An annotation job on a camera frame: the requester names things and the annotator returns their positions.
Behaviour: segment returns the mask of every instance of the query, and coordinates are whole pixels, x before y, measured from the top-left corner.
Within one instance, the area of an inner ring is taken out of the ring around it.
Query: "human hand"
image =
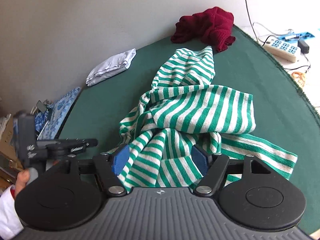
[[[28,169],[18,173],[16,188],[14,191],[14,198],[16,198],[19,192],[26,187],[26,184],[29,181],[29,179],[30,179],[30,173]]]

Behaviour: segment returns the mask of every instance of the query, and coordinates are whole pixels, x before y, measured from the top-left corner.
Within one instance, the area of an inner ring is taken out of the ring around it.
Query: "logo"
[[[35,149],[34,145],[27,146],[27,151],[33,151]]]
[[[73,148],[73,149],[71,149],[70,152],[76,152],[76,151],[80,151],[80,150],[82,150],[82,149],[83,149],[83,146],[77,147],[77,148]]]
[[[33,158],[34,156],[36,156],[37,153],[31,153],[31,152],[28,152],[28,158]]]
[[[163,189],[160,189],[160,190],[157,190],[156,193],[158,193],[159,195],[162,195],[166,193],[166,191],[164,191]]]

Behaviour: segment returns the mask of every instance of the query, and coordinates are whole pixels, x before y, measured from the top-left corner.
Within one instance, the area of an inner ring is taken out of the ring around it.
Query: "gray ribbed handle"
[[[90,222],[61,232],[25,228],[15,240],[307,240],[297,227],[281,232],[257,232],[226,218],[214,200],[183,188],[133,188],[111,198]]]

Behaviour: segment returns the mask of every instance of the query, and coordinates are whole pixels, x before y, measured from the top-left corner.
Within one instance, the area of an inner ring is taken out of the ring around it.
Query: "blue gripper pad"
[[[111,165],[112,171],[117,176],[120,175],[122,172],[125,164],[129,160],[130,156],[130,147],[129,145],[125,145],[123,148],[116,150],[112,155],[113,157],[113,163]]]
[[[208,154],[204,150],[200,150],[193,145],[191,148],[191,158],[198,170],[201,172],[202,176],[207,174],[209,169]]]

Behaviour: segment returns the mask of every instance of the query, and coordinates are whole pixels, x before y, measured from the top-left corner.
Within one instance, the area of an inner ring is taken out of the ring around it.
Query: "green and white striped fabric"
[[[191,159],[198,144],[209,154],[243,159],[252,154],[285,178],[297,156],[252,136],[252,95],[211,85],[215,76],[212,48],[178,49],[164,63],[144,93],[121,122],[122,144],[130,145],[130,158],[118,176],[131,187],[194,188],[202,178]],[[229,175],[227,184],[241,178]]]

